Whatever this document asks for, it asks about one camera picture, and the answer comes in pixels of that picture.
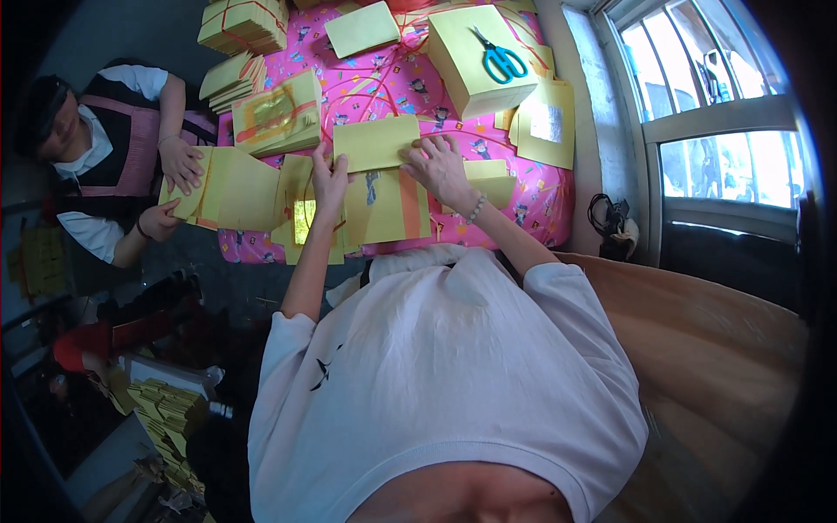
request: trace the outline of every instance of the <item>pink tablecloth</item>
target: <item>pink tablecloth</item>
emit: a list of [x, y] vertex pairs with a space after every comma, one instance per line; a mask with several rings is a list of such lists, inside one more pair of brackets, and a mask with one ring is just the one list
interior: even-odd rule
[[[283, 78], [313, 67], [322, 83], [322, 120], [328, 140], [333, 126], [383, 118], [392, 112], [408, 113], [426, 120], [419, 122], [423, 136], [445, 132], [459, 139], [463, 155], [470, 160], [505, 159], [510, 173], [517, 175], [518, 183], [511, 204], [503, 213], [546, 246], [564, 242], [573, 216], [573, 172], [517, 157], [516, 148], [508, 141], [508, 132], [495, 129], [493, 115], [464, 122], [457, 120], [439, 73], [427, 54], [421, 52], [426, 51], [426, 45], [421, 43], [427, 33], [427, 18], [413, 22], [413, 32], [405, 34], [398, 45], [338, 59], [323, 28], [326, 21], [341, 16], [335, 10], [336, 5], [322, 4], [290, 14], [288, 49], [266, 57], [265, 87], [269, 89]], [[536, 15], [521, 15], [529, 24], [530, 34], [542, 42]], [[233, 145], [232, 115], [221, 116], [218, 132], [220, 146]], [[310, 155], [311, 151], [296, 154]], [[277, 167], [282, 160], [283, 156], [264, 159]], [[364, 245], [353, 256], [387, 254], [438, 242], [495, 248], [476, 226], [466, 226], [465, 218], [442, 214], [433, 197], [430, 197], [430, 213], [431, 238]], [[270, 242], [270, 233], [222, 229], [218, 231], [218, 241], [224, 259], [233, 263], [285, 260], [282, 247]]]

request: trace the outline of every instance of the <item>white t-shirt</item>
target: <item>white t-shirt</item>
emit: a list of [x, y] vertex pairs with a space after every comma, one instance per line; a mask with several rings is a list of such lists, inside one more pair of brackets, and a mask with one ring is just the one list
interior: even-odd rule
[[490, 251], [386, 275], [315, 326], [274, 314], [249, 428], [256, 521], [344, 521], [387, 481], [485, 461], [551, 482], [573, 519], [622, 489], [648, 428], [582, 270]]
[[[110, 81], [122, 82], [135, 93], [142, 94], [146, 100], [159, 99], [163, 85], [168, 80], [168, 72], [142, 65], [116, 65], [102, 69], [97, 74]], [[90, 129], [91, 145], [75, 162], [53, 163], [55, 171], [64, 180], [78, 181], [79, 177], [99, 165], [113, 151], [110, 138], [93, 111], [86, 105], [79, 105], [79, 115]], [[113, 261], [116, 242], [125, 236], [116, 222], [98, 216], [70, 211], [59, 214], [58, 220], [75, 241], [107, 263]]]

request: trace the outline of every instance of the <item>scissors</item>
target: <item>scissors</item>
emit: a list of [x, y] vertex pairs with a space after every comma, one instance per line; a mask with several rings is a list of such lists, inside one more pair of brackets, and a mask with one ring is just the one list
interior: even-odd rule
[[[514, 51], [510, 51], [504, 47], [495, 46], [489, 42], [488, 39], [482, 35], [482, 33], [480, 33], [480, 30], [476, 26], [474, 26], [474, 32], [476, 33], [476, 37], [482, 42], [483, 47], [485, 47], [485, 57], [482, 59], [482, 64], [485, 66], [485, 71], [488, 72], [491, 79], [498, 84], [508, 84], [514, 78], [523, 78], [529, 74], [526, 64], [523, 63], [521, 57], [517, 56]], [[520, 64], [522, 70], [519, 70], [511, 62], [511, 60], [509, 60], [509, 58], [515, 59], [517, 63]], [[494, 66], [500, 70], [504, 79], [500, 79], [494, 73], [490, 64], [494, 64]]]

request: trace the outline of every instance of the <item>black vest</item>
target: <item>black vest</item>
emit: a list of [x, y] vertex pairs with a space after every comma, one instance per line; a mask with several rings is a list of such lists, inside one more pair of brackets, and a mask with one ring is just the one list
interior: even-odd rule
[[[201, 104], [195, 95], [190, 96], [190, 91], [193, 90], [187, 88], [186, 109], [202, 110], [205, 103]], [[100, 96], [135, 107], [160, 110], [159, 102], [146, 100], [142, 94], [132, 91], [122, 82], [111, 81], [98, 74], [87, 85], [82, 97], [84, 95]], [[143, 211], [157, 205], [157, 189], [162, 182], [160, 156], [157, 153], [154, 176], [148, 186], [146, 196], [82, 197], [80, 195], [82, 186], [114, 187], [119, 182], [131, 144], [131, 117], [129, 115], [93, 105], [88, 105], [88, 108], [99, 118], [113, 151], [95, 167], [81, 175], [78, 185], [74, 180], [61, 180], [58, 173], [54, 171], [55, 209], [58, 214], [78, 211], [89, 216], [114, 220], [127, 233], [133, 228]], [[200, 145], [215, 145], [217, 142], [216, 136], [190, 121], [184, 120], [182, 128], [197, 136]]]

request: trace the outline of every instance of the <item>bracelet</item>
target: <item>bracelet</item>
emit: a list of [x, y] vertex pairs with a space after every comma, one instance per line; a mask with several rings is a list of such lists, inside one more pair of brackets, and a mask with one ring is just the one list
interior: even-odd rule
[[160, 146], [162, 145], [162, 143], [163, 143], [164, 141], [168, 140], [169, 138], [174, 138], [175, 136], [180, 136], [180, 134], [178, 133], [178, 134], [176, 134], [176, 135], [168, 135], [168, 136], [164, 136], [163, 138], [161, 138], [161, 139], [157, 142], [157, 149], [159, 149], [159, 148], [160, 148]]
[[474, 212], [471, 213], [471, 216], [470, 218], [468, 218], [468, 221], [465, 222], [465, 225], [471, 225], [474, 222], [474, 220], [476, 219], [476, 215], [480, 213], [480, 211], [482, 210], [482, 206], [485, 205], [485, 198], [486, 195], [483, 192], [480, 195], [480, 201], [476, 204], [476, 209], [474, 209]]
[[146, 234], [145, 231], [142, 230], [142, 227], [140, 226], [140, 219], [139, 218], [136, 219], [136, 231], [140, 234], [140, 236], [142, 236], [145, 239], [154, 239], [151, 236], [149, 236], [148, 234]]

